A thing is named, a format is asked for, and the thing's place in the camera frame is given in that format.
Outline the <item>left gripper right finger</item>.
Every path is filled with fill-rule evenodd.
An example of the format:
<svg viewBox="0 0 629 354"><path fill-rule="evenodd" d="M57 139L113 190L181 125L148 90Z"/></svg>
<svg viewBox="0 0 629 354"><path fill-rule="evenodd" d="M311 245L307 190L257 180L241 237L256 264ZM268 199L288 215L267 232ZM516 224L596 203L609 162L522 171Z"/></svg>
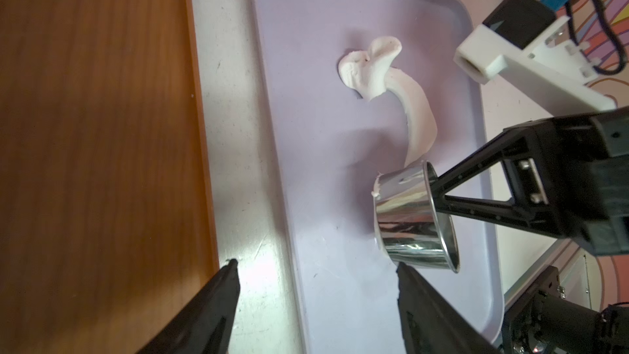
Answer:
<svg viewBox="0 0 629 354"><path fill-rule="evenodd" d="M414 267L401 262L396 273L400 290L398 308L406 352L499 352Z"/></svg>

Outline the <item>white dough piece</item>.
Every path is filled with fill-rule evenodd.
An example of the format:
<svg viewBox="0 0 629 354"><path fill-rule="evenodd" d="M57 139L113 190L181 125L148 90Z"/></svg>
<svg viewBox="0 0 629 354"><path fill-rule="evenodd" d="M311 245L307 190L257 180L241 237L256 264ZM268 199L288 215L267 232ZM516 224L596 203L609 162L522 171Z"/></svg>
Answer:
<svg viewBox="0 0 629 354"><path fill-rule="evenodd" d="M378 37L367 49L345 55L337 65L337 73L345 86L368 102L386 92L398 98L406 115L405 165L409 166L432 148L437 139L437 121L420 84L392 65L401 51L399 39Z"/></svg>

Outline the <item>lilac plastic cutting mat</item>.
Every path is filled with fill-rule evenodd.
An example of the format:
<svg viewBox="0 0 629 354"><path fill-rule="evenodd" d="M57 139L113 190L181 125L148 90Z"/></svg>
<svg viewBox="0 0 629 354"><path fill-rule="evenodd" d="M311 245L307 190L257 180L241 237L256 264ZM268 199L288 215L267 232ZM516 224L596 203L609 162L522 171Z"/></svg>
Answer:
<svg viewBox="0 0 629 354"><path fill-rule="evenodd" d="M427 94L443 173L486 142L478 84L454 62L473 24L459 0L253 0L301 324L309 353L402 353L396 267L373 231L376 176L401 169L406 116L366 101L337 64L390 35Z"/></svg>

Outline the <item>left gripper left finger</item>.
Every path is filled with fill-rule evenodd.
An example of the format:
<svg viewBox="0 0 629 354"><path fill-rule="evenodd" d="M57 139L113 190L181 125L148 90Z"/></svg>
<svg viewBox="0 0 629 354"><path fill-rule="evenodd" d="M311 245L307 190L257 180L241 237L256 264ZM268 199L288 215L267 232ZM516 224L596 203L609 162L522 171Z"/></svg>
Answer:
<svg viewBox="0 0 629 354"><path fill-rule="evenodd" d="M238 261L229 260L140 353L226 353L240 295Z"/></svg>

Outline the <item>round metal cutter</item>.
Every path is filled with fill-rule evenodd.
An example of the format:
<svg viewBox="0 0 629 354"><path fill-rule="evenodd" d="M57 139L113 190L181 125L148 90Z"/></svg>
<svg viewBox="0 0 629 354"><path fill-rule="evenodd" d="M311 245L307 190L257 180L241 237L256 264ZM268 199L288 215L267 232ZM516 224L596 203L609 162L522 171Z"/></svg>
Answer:
<svg viewBox="0 0 629 354"><path fill-rule="evenodd" d="M452 218L437 211L431 163L417 161L374 182L374 231L378 247L399 264L460 272L460 252Z"/></svg>

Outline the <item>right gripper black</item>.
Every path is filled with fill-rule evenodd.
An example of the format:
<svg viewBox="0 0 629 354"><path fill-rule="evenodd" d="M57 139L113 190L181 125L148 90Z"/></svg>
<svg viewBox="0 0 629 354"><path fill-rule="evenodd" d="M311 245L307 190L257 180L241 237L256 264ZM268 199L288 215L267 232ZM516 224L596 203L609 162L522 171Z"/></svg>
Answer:
<svg viewBox="0 0 629 354"><path fill-rule="evenodd" d="M628 110L504 129L430 184L438 211L628 253Z"/></svg>

